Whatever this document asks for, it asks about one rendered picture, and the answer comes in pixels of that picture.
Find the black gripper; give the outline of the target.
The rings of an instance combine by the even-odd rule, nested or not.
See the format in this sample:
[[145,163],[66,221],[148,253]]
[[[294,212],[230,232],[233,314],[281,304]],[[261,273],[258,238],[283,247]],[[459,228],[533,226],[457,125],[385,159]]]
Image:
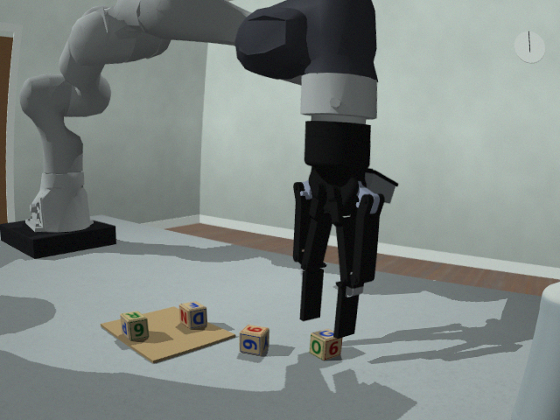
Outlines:
[[333,224],[340,273],[340,281],[335,282],[338,296],[333,337],[340,339],[354,334],[359,295],[364,283],[375,279],[385,199],[381,193],[367,189],[364,177],[370,165],[371,125],[305,121],[305,135],[304,162],[311,166],[311,174],[309,180],[293,186],[293,260],[301,264],[302,277],[300,320],[320,318],[324,277],[321,268],[327,265],[324,258]]

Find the tan flat mat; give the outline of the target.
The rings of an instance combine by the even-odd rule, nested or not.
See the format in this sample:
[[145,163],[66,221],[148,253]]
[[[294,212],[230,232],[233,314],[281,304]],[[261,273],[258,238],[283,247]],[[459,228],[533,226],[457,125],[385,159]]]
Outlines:
[[101,327],[152,363],[229,340],[235,334],[207,322],[207,326],[189,329],[179,319],[179,308],[170,307],[143,314],[148,319],[149,338],[130,341],[123,333],[121,320],[102,323]]

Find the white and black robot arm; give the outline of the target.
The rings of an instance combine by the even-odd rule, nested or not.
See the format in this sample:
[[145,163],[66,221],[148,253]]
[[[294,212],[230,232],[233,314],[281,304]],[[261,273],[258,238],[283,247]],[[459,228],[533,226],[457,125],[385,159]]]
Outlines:
[[34,232],[72,232],[94,223],[83,187],[83,143],[64,117],[101,114],[111,97],[101,76],[105,64],[158,56],[170,39],[235,46],[246,70],[301,85],[300,114],[311,121],[377,118],[372,0],[285,0],[253,13],[227,0],[96,6],[72,27],[59,59],[62,74],[28,78],[19,94],[43,144],[41,186],[25,220]]

